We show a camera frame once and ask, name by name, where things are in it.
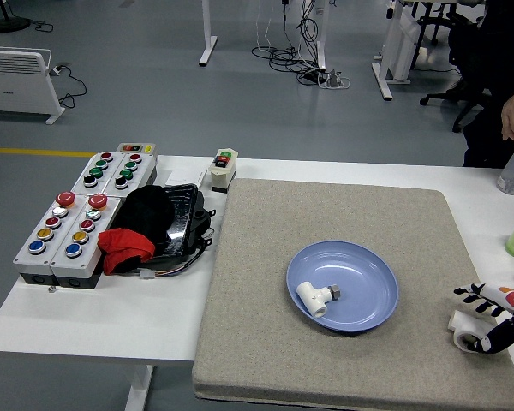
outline white cylinder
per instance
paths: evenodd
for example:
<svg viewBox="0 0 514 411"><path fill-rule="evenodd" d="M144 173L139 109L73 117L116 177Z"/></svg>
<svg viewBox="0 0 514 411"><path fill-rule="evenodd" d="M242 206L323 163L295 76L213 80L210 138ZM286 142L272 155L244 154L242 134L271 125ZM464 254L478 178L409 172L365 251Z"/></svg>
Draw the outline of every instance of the white cylinder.
<svg viewBox="0 0 514 411"><path fill-rule="evenodd" d="M296 291L310 315L319 318L326 313L326 302L332 300L332 293L327 287L315 289L310 282L305 281L297 286Z"/></svg>

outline red button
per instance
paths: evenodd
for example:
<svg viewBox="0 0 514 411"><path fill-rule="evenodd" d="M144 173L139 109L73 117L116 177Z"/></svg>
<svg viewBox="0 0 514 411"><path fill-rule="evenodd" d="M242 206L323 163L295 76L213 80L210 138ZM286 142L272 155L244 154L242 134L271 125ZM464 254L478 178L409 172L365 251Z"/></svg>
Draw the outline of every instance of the red button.
<svg viewBox="0 0 514 411"><path fill-rule="evenodd" d="M136 163L140 163L140 161L141 161L139 154L132 154L131 156L129 156L129 159L131 161L135 161Z"/></svg>
<svg viewBox="0 0 514 411"><path fill-rule="evenodd" d="M95 228L95 223L92 220L84 220L80 223L79 227L89 233Z"/></svg>
<svg viewBox="0 0 514 411"><path fill-rule="evenodd" d="M101 208L104 208L106 206L106 200L106 195L94 194L89 198L88 203L92 208L100 210Z"/></svg>
<svg viewBox="0 0 514 411"><path fill-rule="evenodd" d="M57 217L50 217L45 220L45 226L50 229L56 229L61 225L61 220Z"/></svg>
<svg viewBox="0 0 514 411"><path fill-rule="evenodd" d="M112 153L104 152L103 154L101 154L101 159L108 162L112 161Z"/></svg>
<svg viewBox="0 0 514 411"><path fill-rule="evenodd" d="M55 201L63 207L68 207L75 202L75 194L71 191L64 191L59 193Z"/></svg>

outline robotic hand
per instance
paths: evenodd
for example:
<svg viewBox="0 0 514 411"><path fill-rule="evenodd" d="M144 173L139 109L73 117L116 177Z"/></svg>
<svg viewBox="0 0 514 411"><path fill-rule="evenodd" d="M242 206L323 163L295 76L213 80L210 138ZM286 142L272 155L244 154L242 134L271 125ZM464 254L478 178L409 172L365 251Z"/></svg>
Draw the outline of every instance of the robotic hand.
<svg viewBox="0 0 514 411"><path fill-rule="evenodd" d="M494 287L487 284L470 284L454 290L455 294L469 294L464 302L470 303L483 299L476 311L483 313L489 307L495 306L491 315L499 316L504 310L512 314L511 319L506 319L496 327L493 327L485 337L475 342L469 342L467 349L477 353L495 354L514 343L514 289L507 287Z"/></svg>

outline green button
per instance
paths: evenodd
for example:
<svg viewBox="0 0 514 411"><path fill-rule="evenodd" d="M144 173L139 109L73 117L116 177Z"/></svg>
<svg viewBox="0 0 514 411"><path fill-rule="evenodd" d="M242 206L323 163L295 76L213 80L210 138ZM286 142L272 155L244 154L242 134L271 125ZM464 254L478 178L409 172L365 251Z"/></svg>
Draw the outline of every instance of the green button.
<svg viewBox="0 0 514 411"><path fill-rule="evenodd" d="M103 171L99 167L93 167L89 170L89 174L95 178L101 178L103 176Z"/></svg>
<svg viewBox="0 0 514 411"><path fill-rule="evenodd" d="M95 165L103 170L109 166L109 164L104 160L99 160L98 162L95 163Z"/></svg>
<svg viewBox="0 0 514 411"><path fill-rule="evenodd" d="M120 171L120 176L125 177L126 180L131 180L134 174L131 172L131 170L123 169L122 171Z"/></svg>
<svg viewBox="0 0 514 411"><path fill-rule="evenodd" d="M130 161L126 163L124 167L128 170L137 170L137 163L135 161Z"/></svg>

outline white table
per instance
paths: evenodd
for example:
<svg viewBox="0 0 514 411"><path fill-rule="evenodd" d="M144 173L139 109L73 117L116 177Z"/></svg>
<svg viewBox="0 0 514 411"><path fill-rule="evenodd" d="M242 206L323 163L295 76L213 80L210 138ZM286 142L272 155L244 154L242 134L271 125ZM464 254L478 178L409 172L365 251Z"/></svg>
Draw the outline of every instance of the white table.
<svg viewBox="0 0 514 411"><path fill-rule="evenodd" d="M204 14L204 41L206 48L200 58L199 65L205 67L212 56L213 49L217 43L217 36L212 36L212 23L210 19L209 0L202 0L202 9ZM326 48L326 31L329 21L329 4L326 3L322 15L322 25L320 28L320 40L317 41L318 47L318 67L320 70L326 70L326 56L324 49Z"/></svg>
<svg viewBox="0 0 514 411"><path fill-rule="evenodd" d="M409 56L413 56L415 53L415 45L408 45L403 41L403 28L402 28L402 14L404 5L406 3L446 3L446 4L456 4L457 0L415 0L415 1L404 1L404 0L396 0L394 7L394 14L390 20L388 25L388 30L386 32L385 44L382 48L382 55L380 57L380 63L371 63L371 67L375 74L375 79L377 80L377 84L379 85L379 89L381 94L383 95L383 99L386 101L392 100L392 93L390 90L389 84L409 84L407 80L407 75L409 73L410 62ZM410 22L416 24L415 19L412 17L409 18ZM397 68L397 72L399 74L394 75L392 79L387 79L387 75L389 70L394 71L395 67Z"/></svg>
<svg viewBox="0 0 514 411"><path fill-rule="evenodd" d="M211 161L160 156L157 184L165 182L169 170L204 170ZM455 167L245 158L238 158L236 165L237 178L439 190L480 280L514 288L514 258L504 250L514 230L514 196L495 187L498 174L498 170ZM215 242L186 272L153 280L102 276L96 289L59 289L52 294L47 287L19 280L0 309L0 353L124 363L134 373L126 409L142 410L152 366L194 359L226 199L210 190L209 176L201 189L206 209L218 211L212 219ZM514 345L509 351L514 361Z"/></svg>

